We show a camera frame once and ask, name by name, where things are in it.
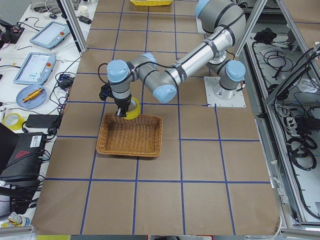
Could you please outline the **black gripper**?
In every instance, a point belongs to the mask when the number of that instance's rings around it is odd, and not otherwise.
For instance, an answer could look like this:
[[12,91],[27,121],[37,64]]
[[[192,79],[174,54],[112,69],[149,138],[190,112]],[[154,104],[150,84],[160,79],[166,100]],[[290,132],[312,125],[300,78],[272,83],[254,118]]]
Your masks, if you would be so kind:
[[129,106],[131,104],[131,100],[132,100],[132,95],[130,94],[129,96],[127,96],[126,98],[120,99],[120,98],[116,98],[114,97],[114,102],[117,105],[117,112],[116,115],[121,117],[121,118],[125,118],[126,117],[126,112],[129,111]]

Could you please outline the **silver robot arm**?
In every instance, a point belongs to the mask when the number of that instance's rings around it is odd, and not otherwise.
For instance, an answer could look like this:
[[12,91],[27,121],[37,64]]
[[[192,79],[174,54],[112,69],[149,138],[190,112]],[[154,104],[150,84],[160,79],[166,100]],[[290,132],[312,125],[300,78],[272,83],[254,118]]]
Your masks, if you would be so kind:
[[208,37],[187,55],[160,72],[151,53],[124,61],[112,60],[106,68],[107,95],[117,105],[116,115],[127,117],[132,95],[130,84],[136,80],[152,92],[160,103],[170,102],[177,88],[200,68],[207,65],[220,77],[219,85],[225,91],[234,91],[243,80],[245,66],[238,60],[228,60],[226,50],[236,45],[244,34],[244,10],[230,0],[200,0],[195,16]]

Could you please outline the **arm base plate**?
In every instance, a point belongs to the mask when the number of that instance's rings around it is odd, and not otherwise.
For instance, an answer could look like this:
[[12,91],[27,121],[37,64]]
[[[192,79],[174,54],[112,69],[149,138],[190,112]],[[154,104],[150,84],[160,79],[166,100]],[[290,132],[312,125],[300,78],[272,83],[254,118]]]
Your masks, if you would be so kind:
[[197,27],[197,33],[198,34],[204,34],[204,35],[206,34],[206,32],[203,29],[202,22],[198,18],[196,18],[196,27]]
[[206,102],[208,107],[245,108],[245,98],[241,85],[236,89],[226,90],[220,85],[220,77],[206,76],[203,78]]

